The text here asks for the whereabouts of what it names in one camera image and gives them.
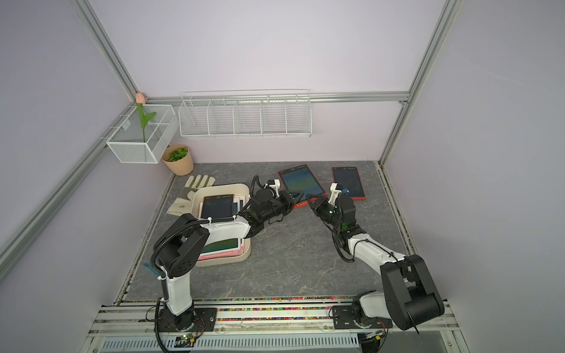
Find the large red writing tablet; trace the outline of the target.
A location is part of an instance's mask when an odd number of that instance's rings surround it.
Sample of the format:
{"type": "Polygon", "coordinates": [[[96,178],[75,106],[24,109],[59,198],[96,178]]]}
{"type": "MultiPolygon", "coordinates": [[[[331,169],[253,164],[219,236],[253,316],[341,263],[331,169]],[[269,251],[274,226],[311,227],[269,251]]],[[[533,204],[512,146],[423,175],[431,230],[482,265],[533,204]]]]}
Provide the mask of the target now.
{"type": "Polygon", "coordinates": [[[328,195],[308,165],[291,167],[278,172],[278,176],[295,200],[295,208],[308,204],[308,196],[313,198],[328,195]]]}

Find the cream plastic storage tray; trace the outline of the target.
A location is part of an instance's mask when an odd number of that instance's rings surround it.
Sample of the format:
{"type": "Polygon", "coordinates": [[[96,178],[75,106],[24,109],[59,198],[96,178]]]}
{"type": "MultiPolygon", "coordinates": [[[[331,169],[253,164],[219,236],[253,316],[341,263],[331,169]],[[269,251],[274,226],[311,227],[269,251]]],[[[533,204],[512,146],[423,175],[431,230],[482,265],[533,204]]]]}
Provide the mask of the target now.
{"type": "MultiPolygon", "coordinates": [[[[229,185],[218,185],[218,186],[211,186],[207,188],[203,188],[198,190],[194,195],[193,206],[191,210],[191,214],[195,217],[198,217],[198,210],[199,205],[202,202],[204,197],[207,196],[215,196],[221,194],[233,194],[236,197],[241,197],[243,200],[243,206],[240,207],[240,210],[250,201],[250,190],[249,188],[241,183],[236,184],[229,184],[229,185]]],[[[246,239],[244,236],[244,252],[240,255],[233,256],[233,257],[220,257],[212,260],[204,260],[204,261],[197,261],[197,267],[207,267],[207,266],[218,266],[218,265],[226,265],[230,263],[239,263],[246,260],[251,254],[251,240],[246,239]]]]}

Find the small red writing tablet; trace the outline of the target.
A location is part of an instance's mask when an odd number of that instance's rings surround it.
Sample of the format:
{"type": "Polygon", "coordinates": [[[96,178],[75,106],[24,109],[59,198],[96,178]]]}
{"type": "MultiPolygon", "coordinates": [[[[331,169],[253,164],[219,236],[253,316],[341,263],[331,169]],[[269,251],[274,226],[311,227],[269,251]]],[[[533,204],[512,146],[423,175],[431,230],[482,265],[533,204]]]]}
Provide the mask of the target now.
{"type": "Polygon", "coordinates": [[[347,195],[353,200],[366,200],[358,169],[354,166],[332,167],[333,180],[347,190],[347,195]]]}

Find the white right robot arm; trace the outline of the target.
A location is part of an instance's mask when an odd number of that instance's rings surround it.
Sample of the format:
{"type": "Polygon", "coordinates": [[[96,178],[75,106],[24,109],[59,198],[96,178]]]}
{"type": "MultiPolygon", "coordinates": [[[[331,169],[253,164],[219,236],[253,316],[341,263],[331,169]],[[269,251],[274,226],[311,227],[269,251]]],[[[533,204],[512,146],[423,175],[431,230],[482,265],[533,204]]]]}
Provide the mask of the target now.
{"type": "Polygon", "coordinates": [[[347,263],[360,260],[381,278],[381,292],[366,292],[353,300],[353,321],[359,327],[388,319],[402,330],[416,329],[444,315],[443,299],[424,259],[395,252],[373,239],[357,223],[349,196],[308,196],[308,204],[331,231],[340,258],[347,263]]]}

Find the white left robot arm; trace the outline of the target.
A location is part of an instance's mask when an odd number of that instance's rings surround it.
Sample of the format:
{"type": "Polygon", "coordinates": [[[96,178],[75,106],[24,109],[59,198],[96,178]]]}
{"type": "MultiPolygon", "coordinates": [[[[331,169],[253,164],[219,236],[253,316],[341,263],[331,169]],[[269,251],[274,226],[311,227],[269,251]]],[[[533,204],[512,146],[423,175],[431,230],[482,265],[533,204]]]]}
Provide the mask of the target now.
{"type": "Polygon", "coordinates": [[[191,271],[204,248],[215,240],[235,238],[248,240],[264,229],[266,223],[281,222],[291,213],[295,201],[287,190],[276,192],[261,188],[243,210],[223,218],[197,219],[185,214],[171,226],[153,246],[151,267],[158,273],[163,290],[156,310],[155,323],[163,332],[210,330],[215,315],[199,314],[191,295],[191,271]]]}

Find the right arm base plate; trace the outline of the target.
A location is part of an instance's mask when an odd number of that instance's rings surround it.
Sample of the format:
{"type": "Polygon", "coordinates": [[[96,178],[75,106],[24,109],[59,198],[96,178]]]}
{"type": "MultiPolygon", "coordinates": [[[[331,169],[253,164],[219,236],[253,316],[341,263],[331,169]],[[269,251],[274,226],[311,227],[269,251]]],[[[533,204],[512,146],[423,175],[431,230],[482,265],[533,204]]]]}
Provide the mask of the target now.
{"type": "Polygon", "coordinates": [[[336,305],[328,312],[335,329],[389,329],[393,327],[391,319],[369,317],[356,303],[336,305]]]}

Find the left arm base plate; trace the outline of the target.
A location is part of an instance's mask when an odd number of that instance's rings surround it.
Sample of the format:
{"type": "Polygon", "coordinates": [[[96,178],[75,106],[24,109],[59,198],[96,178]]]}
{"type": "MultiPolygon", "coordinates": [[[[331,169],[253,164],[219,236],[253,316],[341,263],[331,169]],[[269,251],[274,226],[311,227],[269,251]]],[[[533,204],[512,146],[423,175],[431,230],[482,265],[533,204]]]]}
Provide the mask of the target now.
{"type": "Polygon", "coordinates": [[[212,332],[216,324],[216,308],[189,308],[175,316],[167,307],[157,317],[159,332],[212,332]]]}

